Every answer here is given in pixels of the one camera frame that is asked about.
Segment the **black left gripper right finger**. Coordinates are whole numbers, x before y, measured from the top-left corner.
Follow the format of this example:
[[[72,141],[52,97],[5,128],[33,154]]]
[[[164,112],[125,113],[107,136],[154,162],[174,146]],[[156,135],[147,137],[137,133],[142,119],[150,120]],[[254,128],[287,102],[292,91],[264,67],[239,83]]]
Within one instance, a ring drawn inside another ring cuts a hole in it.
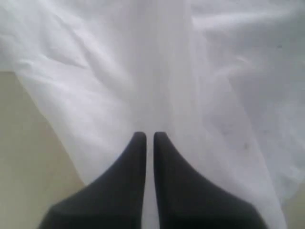
[[[165,132],[153,138],[154,182],[162,229],[262,229],[249,203],[201,176]]]

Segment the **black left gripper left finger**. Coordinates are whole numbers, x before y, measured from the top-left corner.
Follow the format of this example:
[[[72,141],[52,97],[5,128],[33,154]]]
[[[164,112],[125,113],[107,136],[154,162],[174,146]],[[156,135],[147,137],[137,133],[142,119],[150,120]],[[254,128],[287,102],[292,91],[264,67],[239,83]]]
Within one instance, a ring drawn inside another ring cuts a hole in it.
[[[79,192],[53,205],[40,229],[139,229],[146,178],[146,135],[136,132],[119,158]]]

